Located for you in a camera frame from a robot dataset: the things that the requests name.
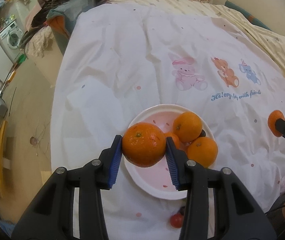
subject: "cartoon elephant print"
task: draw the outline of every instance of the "cartoon elephant print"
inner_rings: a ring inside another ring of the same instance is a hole
[[[241,59],[241,64],[239,64],[239,69],[241,72],[246,73],[246,77],[251,80],[254,84],[261,85],[260,80],[256,77],[255,71],[251,69],[249,65],[247,65],[243,59]]]
[[[192,87],[203,91],[208,87],[205,76],[196,73],[196,61],[192,57],[181,58],[172,53],[168,54],[175,68],[172,75],[176,78],[176,86],[179,90],[185,91]]]
[[[211,61],[218,68],[218,75],[225,82],[226,86],[233,86],[234,88],[239,86],[239,79],[235,76],[234,71],[228,67],[227,61],[219,58],[211,58]]]

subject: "black cable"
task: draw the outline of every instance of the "black cable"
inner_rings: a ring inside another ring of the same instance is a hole
[[[9,109],[9,115],[8,115],[8,116],[10,116],[11,105],[12,105],[12,101],[13,101],[13,97],[14,97],[14,95],[15,95],[16,89],[17,89],[17,87],[15,88],[15,91],[13,92],[13,95],[12,95],[12,99],[11,99],[11,103],[10,103],[10,109]]]
[[[282,206],[280,206],[280,207],[278,207],[278,208],[275,208],[275,209],[272,209],[272,210],[270,210],[270,211],[267,211],[267,212],[265,213],[265,215],[268,215],[269,213],[274,212],[274,211],[276,211],[276,210],[279,210],[279,209],[281,209],[281,208],[283,208],[283,207],[285,207],[285,205],[282,205]]]

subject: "metal screw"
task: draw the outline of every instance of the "metal screw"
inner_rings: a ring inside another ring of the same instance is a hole
[[[92,164],[93,166],[98,166],[98,165],[100,165],[100,163],[101,163],[101,161],[98,160],[98,159],[94,159],[94,160],[91,162],[91,164]]]
[[[65,172],[65,168],[64,167],[59,167],[59,168],[56,169],[56,172],[58,174],[63,174]]]
[[[186,163],[188,166],[195,166],[196,165],[196,162],[193,160],[188,160]]]
[[[223,168],[223,173],[224,174],[229,175],[229,174],[231,174],[231,172],[232,172],[232,170],[230,168]]]

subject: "white bedsheet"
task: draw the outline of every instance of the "white bedsheet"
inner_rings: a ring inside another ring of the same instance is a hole
[[[285,139],[267,126],[273,110],[285,115],[285,79],[261,49],[220,18],[137,4],[82,13],[57,78],[52,169],[97,158],[138,113],[163,103],[189,108],[206,121],[219,148],[215,169],[230,167],[267,211],[285,178]],[[123,163],[102,201],[111,240],[178,239],[168,219],[182,202],[148,195]]]

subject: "dark berry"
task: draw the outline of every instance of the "dark berry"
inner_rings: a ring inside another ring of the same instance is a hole
[[[204,130],[201,130],[201,134],[198,136],[199,137],[206,137],[206,132]]]
[[[179,214],[181,214],[182,216],[184,216],[185,215],[185,206],[182,206],[180,209],[179,209],[179,211],[178,211],[178,213]]]

